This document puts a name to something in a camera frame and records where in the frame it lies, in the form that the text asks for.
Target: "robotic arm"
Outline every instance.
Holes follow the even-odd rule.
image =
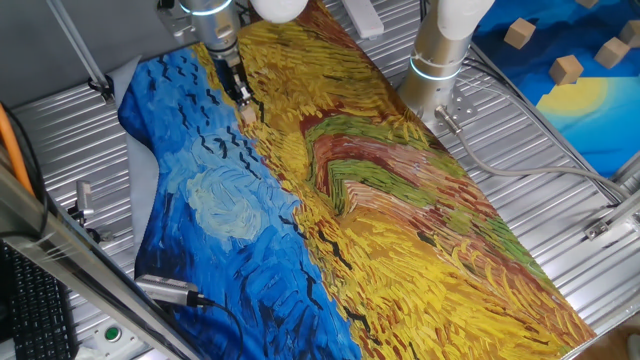
[[[494,0],[431,0],[413,45],[407,77],[399,94],[423,121],[435,109],[452,107],[453,87],[471,36]]]
[[[181,43],[187,33],[202,42],[216,66],[225,92],[239,109],[253,96],[238,50],[240,18],[234,0],[160,0],[158,15]],[[267,21],[284,23],[295,19],[307,0],[253,0],[258,15]]]

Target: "painted wheat field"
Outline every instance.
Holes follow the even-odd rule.
[[[251,124],[201,45],[136,71],[119,116],[160,168],[137,275],[227,306],[247,359],[559,359],[594,336],[321,4],[240,43]],[[238,355],[224,313],[174,312]]]

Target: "corrugated metal surface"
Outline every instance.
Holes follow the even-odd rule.
[[[357,38],[342,3],[326,3],[341,25]],[[385,25],[385,34],[358,43],[396,86],[407,68],[419,26],[419,4],[415,0],[376,0],[373,4]],[[462,76],[474,79],[480,74],[467,69]],[[485,161],[511,169],[577,166],[539,122],[508,100],[469,86],[462,89],[479,111],[475,119],[462,125],[471,145]],[[126,142],[115,109],[105,105],[97,93],[79,86],[26,105],[16,113],[33,139],[47,187],[57,201],[71,206],[75,201],[75,180],[91,181],[97,212],[87,226],[114,233],[115,240],[102,246],[132,276],[135,253]],[[620,314],[631,302],[629,296],[623,295],[637,294],[640,289],[638,234],[631,228],[618,229],[599,241],[583,241],[584,228],[596,216],[609,211],[607,198],[591,182],[559,174],[489,176],[476,168],[457,139],[444,128],[432,130],[479,184],[580,316],[596,331],[604,330],[607,319]],[[107,316],[77,294],[70,296],[78,337],[83,340]],[[620,299],[626,302],[625,306],[620,305]]]
[[[60,205],[73,206],[76,180],[91,182],[95,214],[86,226],[113,232],[114,240],[101,246],[133,276],[127,148],[115,106],[83,85],[15,113],[34,144],[47,189]],[[83,341],[108,317],[75,292],[69,295],[77,336]]]

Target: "black keyboard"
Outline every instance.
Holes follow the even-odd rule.
[[[4,242],[0,246],[16,359],[73,359],[76,345],[66,288]]]

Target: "painted sky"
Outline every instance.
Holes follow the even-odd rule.
[[[559,120],[557,114],[539,107],[603,176],[613,175],[640,151],[639,141],[627,142],[625,136],[613,134],[631,131],[640,134],[636,126],[627,127],[631,122],[638,123],[635,121],[638,112],[632,103],[640,102],[640,92],[613,98],[633,88],[632,83],[638,81],[640,49],[632,49],[620,64],[610,70],[593,59],[605,42],[620,33],[627,21],[640,17],[634,9],[640,12],[640,6],[627,0],[601,0],[592,9],[586,9],[574,0],[496,0],[474,36],[480,49],[534,104],[554,89],[555,83],[548,73],[558,57],[575,55],[584,67],[583,78],[627,78],[609,81],[605,107],[593,109],[588,114],[576,115],[572,119],[564,116]],[[507,29],[519,17],[537,27],[529,43],[521,50],[503,41]],[[568,122],[572,123],[571,131],[568,130]]]
[[[233,108],[209,88],[193,51],[140,64],[119,117],[160,168],[136,276],[189,281],[227,306],[242,324],[244,358],[359,358],[293,221],[299,200],[240,134]],[[228,316],[174,311],[210,356],[236,358]]]

